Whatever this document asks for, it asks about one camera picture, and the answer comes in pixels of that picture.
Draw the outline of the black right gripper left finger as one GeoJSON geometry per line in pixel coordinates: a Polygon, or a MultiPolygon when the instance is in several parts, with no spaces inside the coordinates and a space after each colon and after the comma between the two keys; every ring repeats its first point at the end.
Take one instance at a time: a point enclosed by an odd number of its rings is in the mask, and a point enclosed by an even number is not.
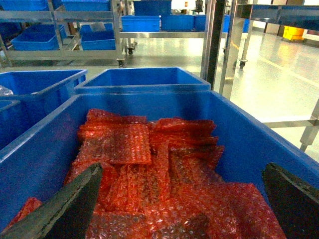
{"type": "Polygon", "coordinates": [[[95,163],[42,206],[15,223],[2,239],[84,239],[97,202],[102,179],[95,163]]]}

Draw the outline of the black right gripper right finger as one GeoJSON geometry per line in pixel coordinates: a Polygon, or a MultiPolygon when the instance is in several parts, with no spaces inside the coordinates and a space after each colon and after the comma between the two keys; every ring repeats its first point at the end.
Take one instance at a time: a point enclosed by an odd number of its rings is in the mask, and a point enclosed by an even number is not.
{"type": "Polygon", "coordinates": [[[265,191],[288,239],[319,237],[319,190],[283,167],[269,163],[262,172],[265,191]]]}

